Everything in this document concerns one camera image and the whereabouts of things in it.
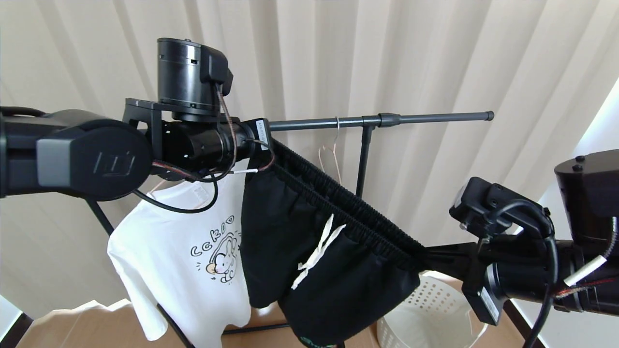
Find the dark baseboard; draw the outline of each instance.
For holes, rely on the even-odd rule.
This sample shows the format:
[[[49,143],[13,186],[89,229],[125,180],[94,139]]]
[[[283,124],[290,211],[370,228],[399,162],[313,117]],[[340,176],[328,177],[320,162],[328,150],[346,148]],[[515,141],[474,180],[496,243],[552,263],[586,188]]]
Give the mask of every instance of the dark baseboard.
[[[522,316],[522,313],[520,313],[520,311],[516,308],[516,306],[514,306],[514,304],[511,302],[511,300],[508,300],[507,302],[505,302],[505,304],[503,305],[503,310],[505,311],[505,314],[507,314],[509,319],[511,319],[511,322],[514,323],[514,326],[516,327],[516,329],[518,329],[518,331],[524,337],[524,339],[529,337],[529,334],[531,333],[531,327],[529,326],[527,321]],[[533,345],[533,348],[547,348],[547,347],[544,343],[542,343],[542,341],[537,340],[535,344]]]
[[[0,342],[2,348],[15,348],[32,324],[32,318],[21,314]]]

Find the curtain fold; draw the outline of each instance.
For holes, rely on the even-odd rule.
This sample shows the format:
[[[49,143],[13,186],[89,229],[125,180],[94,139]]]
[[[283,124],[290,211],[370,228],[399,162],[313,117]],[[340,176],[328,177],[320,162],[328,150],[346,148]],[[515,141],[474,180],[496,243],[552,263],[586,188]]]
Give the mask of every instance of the curtain fold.
[[[614,0],[0,2],[0,102],[121,119],[124,98],[157,98],[157,38],[174,37],[226,54],[227,100],[242,120],[493,110],[492,122],[373,133],[364,198],[426,245],[459,243],[472,236],[448,209],[468,177],[538,199],[570,155],[619,76],[618,10]],[[317,163],[336,134],[274,136]],[[361,129],[338,136],[352,191],[360,139]],[[118,222],[136,202],[104,209]],[[83,202],[8,198],[1,214],[0,291],[24,312],[124,296]]]

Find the elastic waistband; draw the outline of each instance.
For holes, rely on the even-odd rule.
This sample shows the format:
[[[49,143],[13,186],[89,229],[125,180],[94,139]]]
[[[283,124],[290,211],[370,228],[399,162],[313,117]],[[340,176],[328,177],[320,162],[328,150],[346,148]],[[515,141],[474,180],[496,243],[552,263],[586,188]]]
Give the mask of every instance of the elastic waistband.
[[[339,214],[351,227],[342,233],[395,261],[402,269],[423,268],[423,245],[288,147],[275,141],[274,151],[277,161],[273,170],[278,178],[310,204]]]

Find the white laundry basket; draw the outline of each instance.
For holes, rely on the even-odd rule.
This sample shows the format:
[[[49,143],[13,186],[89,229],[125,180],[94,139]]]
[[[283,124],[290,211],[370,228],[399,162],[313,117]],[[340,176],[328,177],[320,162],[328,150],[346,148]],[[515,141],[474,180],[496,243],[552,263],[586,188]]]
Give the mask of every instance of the white laundry basket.
[[[410,296],[378,321],[381,348],[466,348],[486,331],[474,328],[464,295],[428,276]]]

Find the robotic arm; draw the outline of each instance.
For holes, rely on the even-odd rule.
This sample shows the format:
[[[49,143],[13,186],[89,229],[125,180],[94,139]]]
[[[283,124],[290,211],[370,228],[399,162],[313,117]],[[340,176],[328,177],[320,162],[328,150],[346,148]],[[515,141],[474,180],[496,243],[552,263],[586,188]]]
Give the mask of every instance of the robotic arm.
[[[270,143],[268,120],[228,115],[223,96],[232,79],[223,53],[161,38],[159,100],[126,99],[123,121],[82,110],[0,108],[0,198],[55,191],[109,201],[136,192],[149,175],[221,179]],[[162,120],[163,111],[174,121]],[[573,241],[555,241],[550,213],[536,202],[471,178],[449,213],[479,241],[428,249],[427,265],[462,280],[485,323],[498,324],[509,298],[543,303],[533,337],[553,305],[619,315],[619,150],[576,157],[555,173]],[[506,234],[512,224],[523,231]]]

